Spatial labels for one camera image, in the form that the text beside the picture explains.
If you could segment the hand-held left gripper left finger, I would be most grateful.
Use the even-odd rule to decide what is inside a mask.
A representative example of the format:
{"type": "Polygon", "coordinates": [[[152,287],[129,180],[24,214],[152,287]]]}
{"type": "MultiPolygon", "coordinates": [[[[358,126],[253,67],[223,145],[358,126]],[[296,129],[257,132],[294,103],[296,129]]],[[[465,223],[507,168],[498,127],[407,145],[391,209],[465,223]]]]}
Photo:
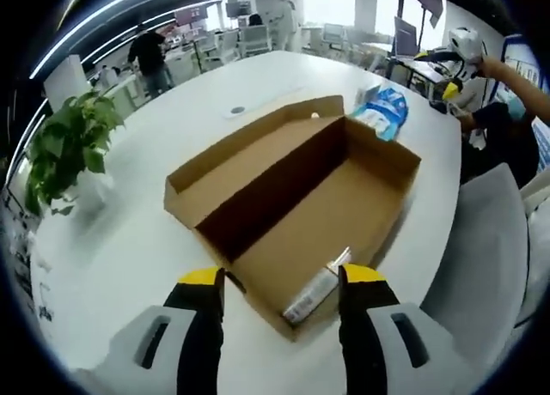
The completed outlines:
{"type": "Polygon", "coordinates": [[[149,306],[111,338],[105,358],[78,368],[87,394],[215,394],[223,346],[222,268],[181,277],[161,306],[149,306]]]}

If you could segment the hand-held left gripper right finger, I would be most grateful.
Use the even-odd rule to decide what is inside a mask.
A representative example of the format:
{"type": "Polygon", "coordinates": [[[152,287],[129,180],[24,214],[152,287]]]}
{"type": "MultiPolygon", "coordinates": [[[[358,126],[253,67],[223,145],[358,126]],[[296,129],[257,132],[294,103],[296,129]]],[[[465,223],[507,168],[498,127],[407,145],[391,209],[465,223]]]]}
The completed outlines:
{"type": "Polygon", "coordinates": [[[471,368],[452,335],[386,278],[339,267],[339,342],[349,394],[465,394],[471,368]]]}

